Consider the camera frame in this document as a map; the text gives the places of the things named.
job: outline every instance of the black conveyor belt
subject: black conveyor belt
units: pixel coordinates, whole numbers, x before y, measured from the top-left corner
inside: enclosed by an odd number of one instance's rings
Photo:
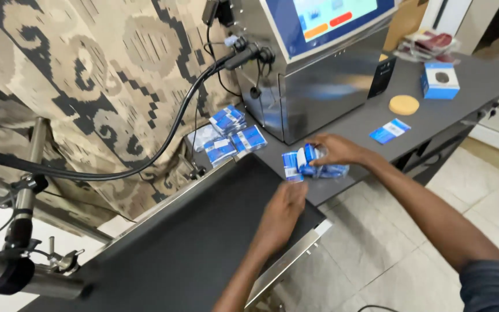
[[[89,261],[77,273],[94,283],[88,298],[39,297],[21,311],[209,311],[245,255],[280,182],[273,170],[250,154],[139,238],[119,244],[132,235],[128,234]],[[151,224],[160,214],[145,223]],[[324,219],[307,203],[286,248]]]

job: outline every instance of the cork coaster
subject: cork coaster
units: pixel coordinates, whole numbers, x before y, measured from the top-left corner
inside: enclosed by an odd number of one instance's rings
[[[419,101],[412,96],[395,96],[388,108],[398,115],[412,115],[419,109]]]

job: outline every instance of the gray countertop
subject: gray countertop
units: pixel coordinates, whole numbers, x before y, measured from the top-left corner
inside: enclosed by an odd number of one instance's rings
[[[479,60],[467,55],[457,56],[461,59],[461,63],[455,67],[455,70],[461,89],[453,100],[423,99],[419,77],[424,66],[398,60],[388,89],[383,94],[371,98],[364,105],[317,132],[340,134],[363,147],[380,153],[388,161],[397,159],[484,104],[499,98],[499,61]],[[388,109],[390,99],[401,94],[413,96],[419,100],[420,107],[415,114],[399,116]],[[394,118],[409,125],[411,130],[386,145],[381,145],[369,137],[371,132]],[[246,120],[248,125],[255,124],[249,114],[246,114]],[[262,130],[262,133],[268,145],[255,151],[255,155],[284,178],[282,153],[297,151],[304,145],[304,140],[293,145],[286,145],[267,131]],[[204,152],[196,154],[195,159],[198,164],[205,167],[211,166]],[[365,169],[351,166],[346,178],[306,178],[309,182],[307,199],[313,205],[319,206],[332,196],[363,180],[367,174]]]

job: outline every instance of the patterned fabric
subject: patterned fabric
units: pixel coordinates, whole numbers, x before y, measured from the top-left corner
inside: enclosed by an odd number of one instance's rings
[[[37,116],[51,122],[44,163],[90,173],[138,167],[168,135],[180,103],[212,58],[204,53],[205,1],[0,0],[0,152],[25,158]],[[216,23],[211,40],[224,38]],[[218,57],[226,48],[215,48]],[[238,90],[225,72],[227,88]],[[188,182],[182,137],[236,98],[217,77],[193,97],[166,152],[133,177],[108,182],[55,179],[52,192],[135,218]],[[0,167],[6,182],[21,172]],[[67,203],[90,225],[113,213]]]

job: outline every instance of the sleeve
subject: sleeve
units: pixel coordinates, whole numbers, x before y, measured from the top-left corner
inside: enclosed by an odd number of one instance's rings
[[[464,312],[499,311],[499,261],[469,264],[460,274]]]

